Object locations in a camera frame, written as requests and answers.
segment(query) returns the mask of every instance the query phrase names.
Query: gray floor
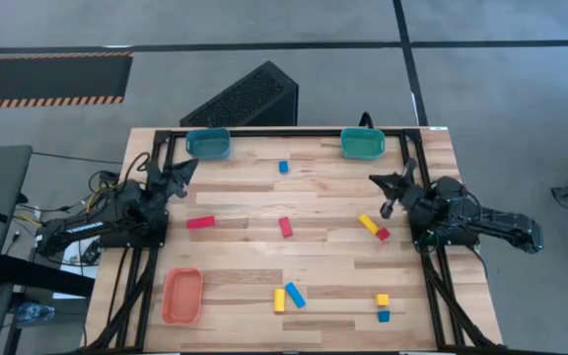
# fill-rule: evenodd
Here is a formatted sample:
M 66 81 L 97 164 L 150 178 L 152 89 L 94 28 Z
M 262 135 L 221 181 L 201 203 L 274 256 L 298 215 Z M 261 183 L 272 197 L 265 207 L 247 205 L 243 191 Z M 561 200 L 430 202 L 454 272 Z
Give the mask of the gray floor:
M 412 40 L 567 39 L 568 1 L 405 0 Z M 0 0 L 0 46 L 276 40 L 396 40 L 391 1 Z M 525 212 L 545 250 L 526 255 L 484 241 L 506 344 L 568 352 L 568 211 L 549 188 L 568 177 L 568 47 L 416 49 L 431 125 L 449 126 L 464 181 L 485 205 Z M 121 106 L 0 109 L 0 144 L 121 160 L 134 126 L 178 119 L 272 60 L 300 84 L 300 124 L 413 125 L 401 51 L 295 50 L 137 53 Z M 83 196 L 102 167 L 34 157 L 24 192 L 59 206 Z M 31 239 L 13 248 L 29 253 Z M 71 350 L 80 325 L 24 330 L 19 354 Z M 58 339 L 45 348 L 45 338 Z

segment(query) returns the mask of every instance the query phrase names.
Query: orange bin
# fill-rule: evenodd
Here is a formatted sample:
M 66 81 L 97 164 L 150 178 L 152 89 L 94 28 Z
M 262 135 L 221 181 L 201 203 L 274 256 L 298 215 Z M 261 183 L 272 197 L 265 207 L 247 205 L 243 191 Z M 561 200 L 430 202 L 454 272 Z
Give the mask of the orange bin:
M 195 321 L 201 311 L 203 276 L 197 269 L 170 270 L 164 285 L 162 319 L 169 324 L 188 324 Z

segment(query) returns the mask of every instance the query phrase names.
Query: teal bin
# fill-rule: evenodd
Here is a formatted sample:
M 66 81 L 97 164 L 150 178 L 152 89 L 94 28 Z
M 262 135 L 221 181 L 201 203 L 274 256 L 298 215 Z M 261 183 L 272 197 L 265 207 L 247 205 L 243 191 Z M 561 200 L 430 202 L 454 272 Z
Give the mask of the teal bin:
M 228 159 L 230 140 L 229 131 L 225 128 L 193 130 L 185 137 L 185 150 L 198 159 Z
M 385 134 L 378 129 L 345 128 L 341 153 L 345 159 L 377 160 L 385 152 Z

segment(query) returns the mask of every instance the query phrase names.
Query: yellow block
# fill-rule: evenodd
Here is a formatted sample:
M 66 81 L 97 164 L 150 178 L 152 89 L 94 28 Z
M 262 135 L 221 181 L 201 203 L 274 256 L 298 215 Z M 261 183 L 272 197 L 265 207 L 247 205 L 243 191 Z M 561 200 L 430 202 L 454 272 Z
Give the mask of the yellow block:
M 389 306 L 390 305 L 390 295 L 388 294 L 378 294 L 376 295 L 376 306 Z
M 376 233 L 379 231 L 379 228 L 376 226 L 376 224 L 374 224 L 374 222 L 372 222 L 370 217 L 368 217 L 367 215 L 360 215 L 359 221 L 361 221 L 363 226 L 365 226 L 365 228 L 367 228 L 371 234 L 376 235 Z
M 284 289 L 275 289 L 275 298 L 273 299 L 273 311 L 275 313 L 284 312 L 285 297 Z

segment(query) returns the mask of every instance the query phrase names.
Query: wooden table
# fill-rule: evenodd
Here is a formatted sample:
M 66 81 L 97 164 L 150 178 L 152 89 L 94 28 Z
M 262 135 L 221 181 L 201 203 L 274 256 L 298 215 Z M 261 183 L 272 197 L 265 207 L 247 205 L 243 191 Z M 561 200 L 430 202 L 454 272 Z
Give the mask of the wooden table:
M 150 152 L 156 129 L 131 131 L 122 175 L 140 152 Z M 459 178 L 449 132 L 421 132 L 431 179 Z M 183 147 L 179 139 L 175 162 L 189 159 Z M 168 204 L 171 225 L 157 263 L 145 350 L 435 349 L 422 267 L 406 215 L 396 207 L 389 221 L 382 220 L 384 197 L 367 180 L 369 174 L 402 169 L 398 140 L 388 137 L 386 147 L 377 161 L 352 161 L 341 158 L 337 137 L 239 137 L 233 138 L 229 161 L 201 162 L 188 197 L 173 197 Z M 412 146 L 410 152 L 414 157 Z M 279 173 L 280 160 L 289 162 L 289 174 Z M 131 177 L 145 178 L 134 170 Z M 362 213 L 390 229 L 390 242 L 380 243 L 360 225 Z M 205 215 L 216 216 L 215 227 L 185 228 L 185 220 Z M 294 231 L 287 239 L 278 225 L 284 216 Z M 486 336 L 500 342 L 481 263 L 467 248 L 447 252 L 458 301 Z M 106 325 L 121 253 L 103 253 L 87 317 L 90 340 Z M 176 267 L 197 268 L 204 277 L 200 317 L 187 326 L 165 324 L 161 317 L 165 276 Z M 273 290 L 289 281 L 298 285 L 307 305 L 297 309 L 287 296 L 285 314 L 276 315 Z M 390 294 L 389 323 L 377 320 L 377 293 Z M 452 343 L 448 312 L 440 303 Z M 133 310 L 127 345 L 134 342 L 139 306 Z

